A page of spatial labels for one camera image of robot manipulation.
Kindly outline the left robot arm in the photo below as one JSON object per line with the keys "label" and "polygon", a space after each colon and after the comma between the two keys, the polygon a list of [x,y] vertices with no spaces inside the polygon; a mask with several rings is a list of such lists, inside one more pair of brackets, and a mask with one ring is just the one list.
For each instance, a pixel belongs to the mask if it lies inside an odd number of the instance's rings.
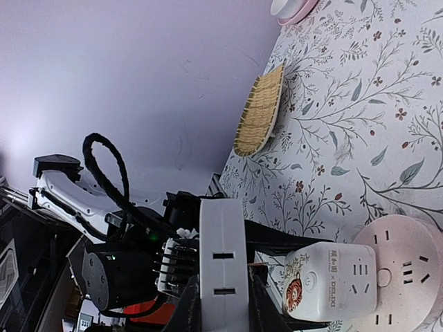
{"label": "left robot arm", "polygon": [[94,167],[94,184],[82,180],[80,161],[53,154],[34,160],[37,179],[30,208],[46,209],[90,242],[74,269],[80,288],[101,311],[140,304],[157,296],[178,298],[199,273],[200,209],[204,196],[167,193],[158,213],[143,196],[131,202]]}

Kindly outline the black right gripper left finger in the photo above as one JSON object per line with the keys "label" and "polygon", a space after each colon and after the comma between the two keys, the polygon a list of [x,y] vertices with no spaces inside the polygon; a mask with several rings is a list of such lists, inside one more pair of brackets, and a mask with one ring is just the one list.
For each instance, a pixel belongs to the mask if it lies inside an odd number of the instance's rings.
{"label": "black right gripper left finger", "polygon": [[201,332],[202,314],[199,276],[192,276],[165,326],[166,332]]}

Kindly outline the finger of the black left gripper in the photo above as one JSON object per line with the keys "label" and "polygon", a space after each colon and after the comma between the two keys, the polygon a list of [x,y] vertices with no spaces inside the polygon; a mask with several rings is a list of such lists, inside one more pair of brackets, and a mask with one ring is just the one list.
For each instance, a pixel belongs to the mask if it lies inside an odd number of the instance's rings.
{"label": "finger of the black left gripper", "polygon": [[246,253],[253,256],[256,252],[261,252],[268,256],[285,256],[292,251],[297,251],[314,243],[332,242],[332,240],[327,239],[288,234],[249,220],[244,221],[244,229]]}

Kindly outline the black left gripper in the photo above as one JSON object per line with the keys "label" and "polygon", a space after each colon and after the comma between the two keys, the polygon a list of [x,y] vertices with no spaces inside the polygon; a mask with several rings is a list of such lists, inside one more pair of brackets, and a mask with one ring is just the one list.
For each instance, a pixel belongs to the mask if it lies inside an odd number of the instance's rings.
{"label": "black left gripper", "polygon": [[169,238],[179,237],[179,228],[199,232],[204,199],[189,192],[169,193],[163,202],[165,214],[127,205],[120,223],[127,229],[115,233],[117,240],[86,247],[82,278],[99,311],[146,302],[148,311],[158,311],[172,298],[157,289],[154,260]]}

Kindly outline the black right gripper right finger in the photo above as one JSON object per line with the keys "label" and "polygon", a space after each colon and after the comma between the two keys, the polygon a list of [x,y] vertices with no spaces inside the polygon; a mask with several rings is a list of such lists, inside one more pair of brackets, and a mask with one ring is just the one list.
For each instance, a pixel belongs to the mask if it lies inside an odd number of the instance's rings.
{"label": "black right gripper right finger", "polygon": [[284,332],[291,329],[282,319],[267,290],[268,268],[263,264],[248,265],[248,314],[251,332]]}

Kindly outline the white tiger cube socket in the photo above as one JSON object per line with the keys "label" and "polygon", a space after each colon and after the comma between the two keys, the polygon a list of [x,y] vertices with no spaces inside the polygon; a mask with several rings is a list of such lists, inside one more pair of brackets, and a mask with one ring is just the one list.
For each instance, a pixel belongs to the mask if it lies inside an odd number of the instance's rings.
{"label": "white tiger cube socket", "polygon": [[352,243],[320,241],[284,260],[282,312],[348,331],[424,331],[442,312],[442,232],[383,216]]}

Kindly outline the white charger plug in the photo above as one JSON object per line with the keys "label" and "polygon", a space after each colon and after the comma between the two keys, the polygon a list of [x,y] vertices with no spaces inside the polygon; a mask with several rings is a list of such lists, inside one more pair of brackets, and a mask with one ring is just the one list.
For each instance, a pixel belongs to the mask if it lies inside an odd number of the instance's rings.
{"label": "white charger plug", "polygon": [[246,236],[239,201],[201,202],[199,260],[202,330],[248,331]]}

